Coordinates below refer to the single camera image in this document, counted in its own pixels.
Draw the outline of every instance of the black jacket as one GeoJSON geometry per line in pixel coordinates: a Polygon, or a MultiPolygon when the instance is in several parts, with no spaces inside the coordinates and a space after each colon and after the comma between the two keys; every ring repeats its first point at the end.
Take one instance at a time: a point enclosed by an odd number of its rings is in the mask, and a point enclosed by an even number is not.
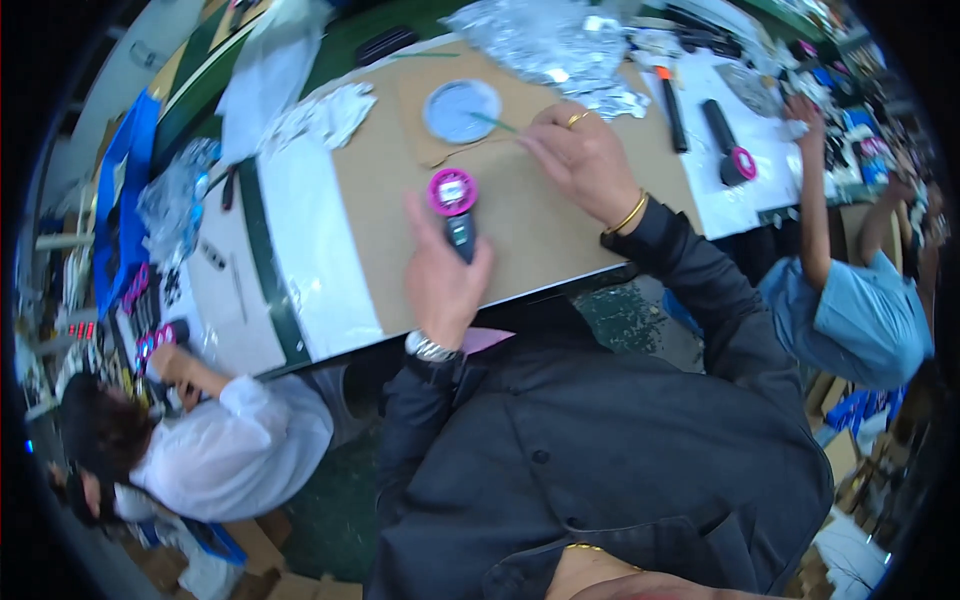
{"type": "Polygon", "coordinates": [[[612,249],[703,328],[708,375],[515,340],[454,411],[404,369],[386,387],[367,598],[540,600],[574,541],[707,586],[783,589],[833,481],[767,307],[657,202],[612,249]]]}

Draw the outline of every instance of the silver watch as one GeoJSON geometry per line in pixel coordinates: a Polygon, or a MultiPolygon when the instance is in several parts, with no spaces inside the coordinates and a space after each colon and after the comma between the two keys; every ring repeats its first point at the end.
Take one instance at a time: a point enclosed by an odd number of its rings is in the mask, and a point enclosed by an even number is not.
{"type": "Polygon", "coordinates": [[[407,354],[416,356],[420,360],[430,363],[443,363],[453,360],[460,353],[460,350],[451,350],[444,348],[440,344],[431,342],[430,338],[423,335],[419,329],[414,329],[407,334],[407,340],[404,344],[407,354]]]}

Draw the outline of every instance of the green floor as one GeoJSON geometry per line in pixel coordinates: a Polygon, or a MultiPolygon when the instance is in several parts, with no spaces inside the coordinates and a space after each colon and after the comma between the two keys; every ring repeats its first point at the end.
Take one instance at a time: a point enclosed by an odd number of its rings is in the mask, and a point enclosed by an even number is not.
{"type": "MultiPolygon", "coordinates": [[[[617,273],[565,286],[597,339],[617,352],[661,356],[699,371],[699,339],[660,309],[660,285],[648,277],[615,284],[617,273]]],[[[327,454],[306,486],[284,507],[293,533],[283,547],[291,570],[319,578],[362,582],[373,560],[373,466],[379,431],[327,454]]]]}

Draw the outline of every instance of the crumpled foil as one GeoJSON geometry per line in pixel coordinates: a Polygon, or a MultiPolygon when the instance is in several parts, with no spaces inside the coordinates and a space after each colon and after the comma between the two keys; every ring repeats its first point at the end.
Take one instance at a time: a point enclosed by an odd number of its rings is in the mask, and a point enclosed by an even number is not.
{"type": "Polygon", "coordinates": [[[583,0],[480,0],[440,22],[524,82],[555,87],[604,120],[646,115],[650,98],[616,73],[627,52],[625,32],[600,7],[583,0]]]}

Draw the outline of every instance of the gold ring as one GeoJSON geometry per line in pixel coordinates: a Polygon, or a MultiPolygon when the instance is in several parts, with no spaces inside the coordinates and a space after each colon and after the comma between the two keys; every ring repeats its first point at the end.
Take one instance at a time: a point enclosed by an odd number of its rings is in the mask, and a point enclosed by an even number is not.
{"type": "Polygon", "coordinates": [[[573,127],[573,124],[574,124],[574,123],[576,123],[576,122],[579,121],[580,119],[584,118],[584,117],[587,116],[588,114],[590,114],[590,111],[589,111],[589,110],[588,110],[587,112],[583,113],[583,114],[575,114],[575,115],[573,115],[572,117],[570,117],[570,120],[566,122],[566,128],[567,128],[567,129],[570,129],[571,127],[573,127]]]}

